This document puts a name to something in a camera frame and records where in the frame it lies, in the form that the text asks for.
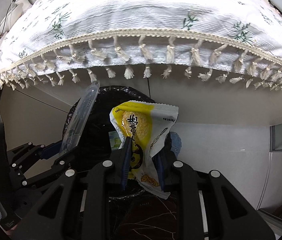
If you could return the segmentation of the clear bubble wrap sheet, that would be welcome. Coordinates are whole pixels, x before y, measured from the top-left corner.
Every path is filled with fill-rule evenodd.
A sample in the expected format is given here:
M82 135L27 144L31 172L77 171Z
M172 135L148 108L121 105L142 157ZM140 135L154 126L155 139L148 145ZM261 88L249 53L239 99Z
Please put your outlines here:
M85 91L73 113L68 128L63 137L59 156L63 156L78 146L84 131L86 122L91 113L95 100L98 96L100 82L94 81Z

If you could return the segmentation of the white floral tablecloth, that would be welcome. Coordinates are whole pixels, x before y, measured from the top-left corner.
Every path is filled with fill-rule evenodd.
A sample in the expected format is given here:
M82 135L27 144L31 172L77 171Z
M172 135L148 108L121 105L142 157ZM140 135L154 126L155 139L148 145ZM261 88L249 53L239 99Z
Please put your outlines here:
M1 28L0 86L61 86L64 73L174 65L206 82L282 90L282 17L266 0L17 0Z

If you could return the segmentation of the green white medicine box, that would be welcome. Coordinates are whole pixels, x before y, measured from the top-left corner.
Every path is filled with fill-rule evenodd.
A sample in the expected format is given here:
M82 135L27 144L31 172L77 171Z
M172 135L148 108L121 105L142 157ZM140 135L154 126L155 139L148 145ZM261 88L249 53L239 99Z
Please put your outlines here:
M111 131L108 133L111 151L115 151L121 148L121 139L117 131Z

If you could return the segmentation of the blue white milk carton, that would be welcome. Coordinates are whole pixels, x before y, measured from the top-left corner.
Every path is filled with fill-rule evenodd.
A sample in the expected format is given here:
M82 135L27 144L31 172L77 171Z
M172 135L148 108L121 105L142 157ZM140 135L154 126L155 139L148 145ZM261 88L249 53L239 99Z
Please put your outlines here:
M182 141L180 136L176 132L170 132L171 139L171 151L174 152L175 157L178 158L178 155L181 152Z

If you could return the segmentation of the yellow grey snack wrapper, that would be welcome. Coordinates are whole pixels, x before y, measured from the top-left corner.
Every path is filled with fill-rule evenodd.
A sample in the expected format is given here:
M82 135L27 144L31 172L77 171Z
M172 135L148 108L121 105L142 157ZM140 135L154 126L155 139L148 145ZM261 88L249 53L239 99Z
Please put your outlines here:
M127 137L132 140L128 178L163 199L170 194L161 189L152 158L164 147L166 136L177 121L178 112L177 106L133 100L114 107L110 112L110 121L121 143Z

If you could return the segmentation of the black bagged trash bin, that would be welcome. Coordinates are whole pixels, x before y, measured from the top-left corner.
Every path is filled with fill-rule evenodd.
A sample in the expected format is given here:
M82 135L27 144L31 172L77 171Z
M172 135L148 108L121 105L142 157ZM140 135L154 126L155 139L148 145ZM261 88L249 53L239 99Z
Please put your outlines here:
M110 121L110 112L114 107L131 100L155 103L151 98L132 87L101 87L86 122L79 145L87 146L93 151L100 150L104 154L109 154L111 146L108 133L116 131ZM170 144L164 143L164 147L170 147ZM152 158L156 169L158 168L155 163L157 155L158 153Z

